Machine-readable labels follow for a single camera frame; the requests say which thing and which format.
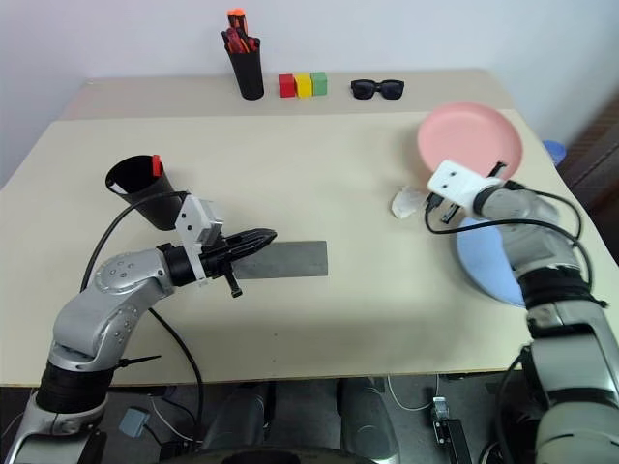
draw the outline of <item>gray strip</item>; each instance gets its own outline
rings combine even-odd
[[[232,267],[238,279],[327,276],[327,242],[274,242]]]

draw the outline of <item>white wall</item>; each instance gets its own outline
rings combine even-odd
[[[267,72],[485,68],[542,138],[619,87],[618,0],[2,0],[0,186],[85,78],[227,73],[237,6]]]

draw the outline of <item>yellow block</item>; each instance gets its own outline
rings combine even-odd
[[[300,99],[311,97],[311,76],[309,74],[294,74],[294,88],[297,91],[297,97]]]

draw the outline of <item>sunglasses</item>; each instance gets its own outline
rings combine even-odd
[[[384,99],[397,100],[404,92],[404,82],[401,80],[387,79],[382,82],[374,82],[370,79],[357,79],[350,82],[352,95],[358,100],[368,100],[378,91]]]

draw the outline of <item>pink plate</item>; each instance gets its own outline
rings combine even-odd
[[[509,179],[522,159],[522,142],[501,113],[473,102],[448,103],[432,111],[419,127],[417,144],[422,160],[434,171],[452,160],[487,176],[498,161]]]

